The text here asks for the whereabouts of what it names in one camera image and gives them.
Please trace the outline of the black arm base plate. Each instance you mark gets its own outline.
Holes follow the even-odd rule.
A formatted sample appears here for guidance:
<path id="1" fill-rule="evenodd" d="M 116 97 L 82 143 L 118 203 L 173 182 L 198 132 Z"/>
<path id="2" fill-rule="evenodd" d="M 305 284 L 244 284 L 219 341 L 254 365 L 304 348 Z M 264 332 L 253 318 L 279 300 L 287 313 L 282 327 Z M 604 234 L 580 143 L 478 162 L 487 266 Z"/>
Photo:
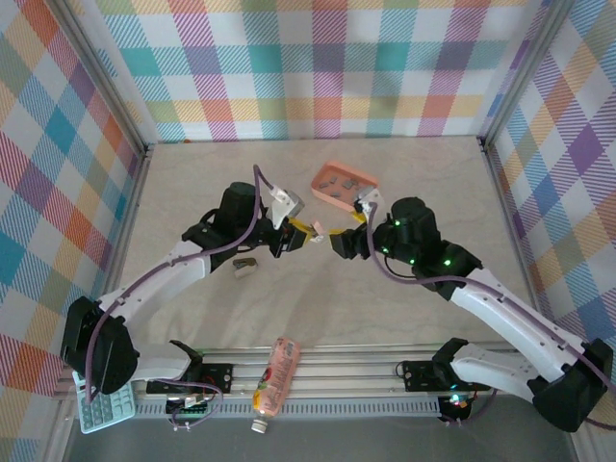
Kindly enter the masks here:
<path id="1" fill-rule="evenodd" d="M 396 374 L 408 393 L 434 392 L 439 388 L 431 361 L 401 361 L 396 366 Z"/>
<path id="2" fill-rule="evenodd" d="M 231 363 L 201 363 L 192 366 L 188 378 L 192 382 L 209 383 L 229 393 L 233 381 L 234 366 Z"/>

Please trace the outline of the pink drink bottle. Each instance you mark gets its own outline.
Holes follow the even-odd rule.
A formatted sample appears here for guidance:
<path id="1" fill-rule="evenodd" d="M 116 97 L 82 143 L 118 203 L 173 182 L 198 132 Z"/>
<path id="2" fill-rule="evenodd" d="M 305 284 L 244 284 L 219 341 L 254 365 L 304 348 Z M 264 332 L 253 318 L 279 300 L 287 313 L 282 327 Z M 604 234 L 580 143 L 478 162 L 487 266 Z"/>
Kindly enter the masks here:
<path id="1" fill-rule="evenodd" d="M 252 396 L 255 417 L 251 430 L 264 434 L 269 420 L 282 409 L 290 391 L 295 370 L 299 362 L 299 343 L 286 337 L 279 337 L 273 344 L 269 361 Z"/>

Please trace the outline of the teal calculator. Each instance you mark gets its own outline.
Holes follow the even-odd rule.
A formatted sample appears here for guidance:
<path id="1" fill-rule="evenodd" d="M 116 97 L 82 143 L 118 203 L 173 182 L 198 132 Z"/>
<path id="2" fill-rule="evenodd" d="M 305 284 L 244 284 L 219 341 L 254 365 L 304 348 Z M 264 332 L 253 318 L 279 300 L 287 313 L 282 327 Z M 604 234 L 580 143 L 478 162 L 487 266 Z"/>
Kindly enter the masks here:
<path id="1" fill-rule="evenodd" d="M 78 417 L 81 432 L 90 434 L 109 426 L 119 424 L 136 415 L 135 393 L 131 383 L 109 395 L 99 394 L 86 400 L 86 382 L 77 372 L 72 373 L 75 384 Z"/>

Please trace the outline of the aluminium frame post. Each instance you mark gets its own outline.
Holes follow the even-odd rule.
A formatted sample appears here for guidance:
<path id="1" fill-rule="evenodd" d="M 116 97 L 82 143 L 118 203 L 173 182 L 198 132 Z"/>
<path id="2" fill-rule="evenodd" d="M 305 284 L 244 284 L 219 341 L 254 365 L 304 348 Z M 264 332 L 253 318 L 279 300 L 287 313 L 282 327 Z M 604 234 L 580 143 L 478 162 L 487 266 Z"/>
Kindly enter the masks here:
<path id="1" fill-rule="evenodd" d="M 504 130 L 527 85 L 546 56 L 550 45 L 567 19 L 576 0 L 541 0 L 511 66 L 506 70 L 488 114 L 477 136 L 489 149 Z"/>
<path id="2" fill-rule="evenodd" d="M 148 151 L 148 142 L 130 115 L 128 107 L 124 104 L 119 90 L 103 65 L 94 44 L 90 40 L 90 36 L 87 34 L 77 14 L 72 10 L 68 0 L 44 0 L 44 2 L 66 33 L 68 40 L 82 62 L 82 66 L 108 104 L 129 144 L 141 157 L 144 157 Z"/>

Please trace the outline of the black controller board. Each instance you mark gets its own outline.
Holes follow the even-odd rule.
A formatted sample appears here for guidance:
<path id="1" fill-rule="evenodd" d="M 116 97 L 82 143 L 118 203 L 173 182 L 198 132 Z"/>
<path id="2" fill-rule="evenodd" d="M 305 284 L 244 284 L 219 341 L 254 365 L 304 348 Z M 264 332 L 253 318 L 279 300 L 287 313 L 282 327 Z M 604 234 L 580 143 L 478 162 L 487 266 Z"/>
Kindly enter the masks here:
<path id="1" fill-rule="evenodd" d="M 169 395 L 165 405 L 167 415 L 205 416 L 213 408 L 215 392 L 204 392 L 187 396 Z"/>
<path id="2" fill-rule="evenodd" d="M 441 420 L 445 422 L 466 420 L 470 417 L 475 396 L 454 393 L 438 397 Z"/>

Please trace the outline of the pink plastic tray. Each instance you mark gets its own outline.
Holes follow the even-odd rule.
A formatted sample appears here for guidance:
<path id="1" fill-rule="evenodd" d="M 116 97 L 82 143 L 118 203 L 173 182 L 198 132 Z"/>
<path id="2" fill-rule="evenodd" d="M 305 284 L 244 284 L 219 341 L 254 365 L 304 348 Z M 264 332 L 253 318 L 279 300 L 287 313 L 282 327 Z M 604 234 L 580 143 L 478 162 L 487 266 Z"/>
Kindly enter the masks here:
<path id="1" fill-rule="evenodd" d="M 331 176 L 337 176 L 336 183 L 332 184 L 329 182 Z M 350 189 L 342 186 L 343 182 L 346 180 L 351 181 L 352 179 L 356 179 L 359 184 L 357 186 L 352 185 Z M 328 181 L 328 186 L 320 187 L 320 182 L 322 181 Z M 350 213 L 354 211 L 353 201 L 355 195 L 359 190 L 368 186 L 378 187 L 378 181 L 374 176 L 337 161 L 324 163 L 311 182 L 311 190 L 315 197 Z M 339 198 L 330 196 L 333 192 L 339 192 L 342 196 Z"/>

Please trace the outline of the aluminium mounting rail beam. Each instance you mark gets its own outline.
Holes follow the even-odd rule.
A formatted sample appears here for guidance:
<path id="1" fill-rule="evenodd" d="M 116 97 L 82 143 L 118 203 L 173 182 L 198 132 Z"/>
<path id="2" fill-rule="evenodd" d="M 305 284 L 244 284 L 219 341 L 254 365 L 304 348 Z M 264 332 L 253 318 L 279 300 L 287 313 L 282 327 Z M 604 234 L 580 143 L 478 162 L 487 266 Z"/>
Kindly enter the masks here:
<path id="1" fill-rule="evenodd" d="M 234 366 L 233 381 L 226 397 L 247 397 L 254 392 L 270 357 L 270 348 L 243 347 L 229 349 L 209 349 L 194 353 L 182 351 L 174 346 L 172 352 L 180 355 L 179 365 L 188 367 L 186 372 L 172 372 L 171 360 L 164 358 L 159 362 L 147 359 L 144 367 L 139 367 L 130 382 L 135 384 L 138 393 L 161 397 L 163 395 L 184 395 L 180 386 L 164 384 L 167 380 L 181 382 L 188 378 L 192 366 L 201 363 L 231 363 Z M 292 398 L 369 398 L 387 393 L 400 395 L 405 391 L 404 383 L 396 374 L 396 366 L 401 361 L 431 361 L 436 353 L 433 346 L 319 346 L 302 348 L 299 362 L 293 377 L 290 396 Z M 460 372 L 458 381 L 438 376 L 434 368 L 439 388 L 434 392 L 411 394 L 450 396 L 454 393 L 472 395 L 489 391 L 490 385 L 504 390 L 500 382 L 506 378 L 525 379 L 531 373 L 530 363 L 519 353 L 505 349 L 485 350 L 470 344 L 463 352 L 465 356 L 475 354 L 477 359 L 469 372 Z"/>

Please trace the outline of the aluminium table side rail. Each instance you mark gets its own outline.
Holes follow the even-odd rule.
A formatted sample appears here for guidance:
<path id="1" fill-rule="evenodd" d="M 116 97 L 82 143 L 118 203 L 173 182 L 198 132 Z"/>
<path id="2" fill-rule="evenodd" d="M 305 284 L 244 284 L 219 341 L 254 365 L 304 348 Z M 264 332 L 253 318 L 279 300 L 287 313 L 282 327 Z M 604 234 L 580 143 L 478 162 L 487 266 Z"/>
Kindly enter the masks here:
<path id="1" fill-rule="evenodd" d="M 530 305 L 536 310 L 539 311 L 540 306 L 538 304 L 538 299 L 535 293 L 535 289 L 530 277 L 530 273 L 526 267 L 526 260 L 524 258 L 523 249 L 521 247 L 517 229 L 514 224 L 514 220 L 510 215 L 510 210 L 505 198 L 504 188 L 501 185 L 501 181 L 498 176 L 496 165 L 493 162 L 493 159 L 490 154 L 490 150 L 488 149 L 485 140 L 482 137 L 475 138 L 479 147 L 479 151 L 484 159 L 484 163 L 487 167 L 487 170 L 490 174 L 493 186 L 496 191 L 497 198 L 500 203 L 500 208 L 502 211 L 503 219 L 505 221 L 505 227 L 509 236 L 509 240 L 511 242 L 511 246 L 513 248 L 514 255 L 518 262 L 519 270 L 522 274 L 524 283 L 526 285 L 526 291 L 529 296 Z"/>
<path id="2" fill-rule="evenodd" d="M 139 158 L 133 188 L 129 195 L 121 227 L 119 228 L 118 241 L 101 289 L 102 294 L 111 292 L 119 286 L 155 147 L 155 143 L 147 145 Z"/>

